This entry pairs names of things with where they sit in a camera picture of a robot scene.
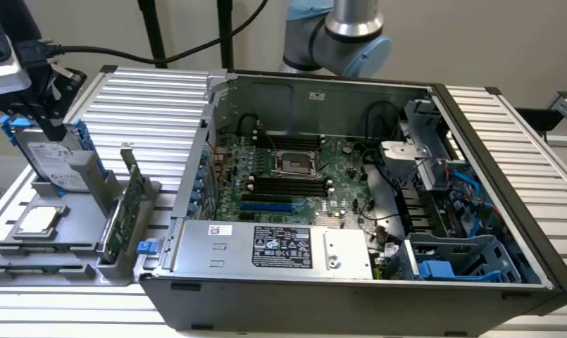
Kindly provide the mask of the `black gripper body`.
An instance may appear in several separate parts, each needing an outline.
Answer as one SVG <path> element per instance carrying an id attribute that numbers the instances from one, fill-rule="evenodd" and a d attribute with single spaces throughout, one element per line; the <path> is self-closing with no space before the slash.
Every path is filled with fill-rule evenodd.
<path id="1" fill-rule="evenodd" d="M 14 106 L 39 105 L 54 106 L 58 102 L 54 94 L 53 81 L 55 71 L 50 64 L 25 67 L 25 72 L 31 80 L 31 86 L 15 92 Z"/>

